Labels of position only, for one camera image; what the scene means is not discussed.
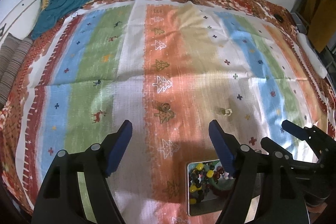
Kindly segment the grey striped pillow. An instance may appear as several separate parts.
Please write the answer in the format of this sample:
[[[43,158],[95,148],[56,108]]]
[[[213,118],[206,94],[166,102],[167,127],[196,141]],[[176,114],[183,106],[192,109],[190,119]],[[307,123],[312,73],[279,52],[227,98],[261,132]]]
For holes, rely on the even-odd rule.
[[[21,40],[11,33],[1,45],[1,106],[7,102],[14,80],[32,45],[30,38]]]

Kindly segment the metal tin box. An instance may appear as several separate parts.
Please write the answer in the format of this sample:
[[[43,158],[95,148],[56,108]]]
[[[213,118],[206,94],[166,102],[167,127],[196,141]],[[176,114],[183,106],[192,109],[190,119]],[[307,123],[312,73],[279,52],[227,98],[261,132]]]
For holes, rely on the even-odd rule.
[[[186,165],[186,206],[189,216],[221,211],[232,190],[218,191],[210,184],[209,178],[214,168],[210,166],[211,162],[190,162]]]

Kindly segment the black round object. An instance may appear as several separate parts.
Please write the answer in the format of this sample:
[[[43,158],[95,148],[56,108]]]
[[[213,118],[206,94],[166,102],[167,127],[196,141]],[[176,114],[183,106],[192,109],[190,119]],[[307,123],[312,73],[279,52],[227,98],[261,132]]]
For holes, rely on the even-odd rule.
[[[274,14],[273,16],[280,23],[282,23],[284,21],[283,17],[279,14]]]

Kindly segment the mustard hanging garment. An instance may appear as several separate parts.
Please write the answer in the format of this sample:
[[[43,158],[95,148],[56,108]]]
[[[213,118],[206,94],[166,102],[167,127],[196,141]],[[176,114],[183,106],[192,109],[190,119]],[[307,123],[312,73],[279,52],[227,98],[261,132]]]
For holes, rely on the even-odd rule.
[[[300,13],[309,26],[307,37],[322,52],[335,36],[335,0],[305,0]]]

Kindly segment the white power strip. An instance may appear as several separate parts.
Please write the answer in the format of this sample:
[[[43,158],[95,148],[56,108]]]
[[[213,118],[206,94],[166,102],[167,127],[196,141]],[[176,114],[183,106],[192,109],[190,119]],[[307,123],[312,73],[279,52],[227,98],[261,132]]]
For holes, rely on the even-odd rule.
[[[327,70],[315,53],[315,51],[313,51],[312,47],[310,46],[310,41],[308,37],[305,34],[298,32],[297,40],[300,46],[302,46],[304,52],[306,53],[314,71],[319,75],[320,78],[325,79],[327,76]]]

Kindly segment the green jade bangle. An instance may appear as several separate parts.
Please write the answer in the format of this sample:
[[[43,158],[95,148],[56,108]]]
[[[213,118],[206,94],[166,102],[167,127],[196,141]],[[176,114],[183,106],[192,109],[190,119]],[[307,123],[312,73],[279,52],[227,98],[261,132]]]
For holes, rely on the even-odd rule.
[[[228,191],[231,190],[235,179],[224,169],[224,166],[219,160],[212,161],[210,166],[213,166],[212,169],[213,175],[209,178],[210,184],[218,191]]]

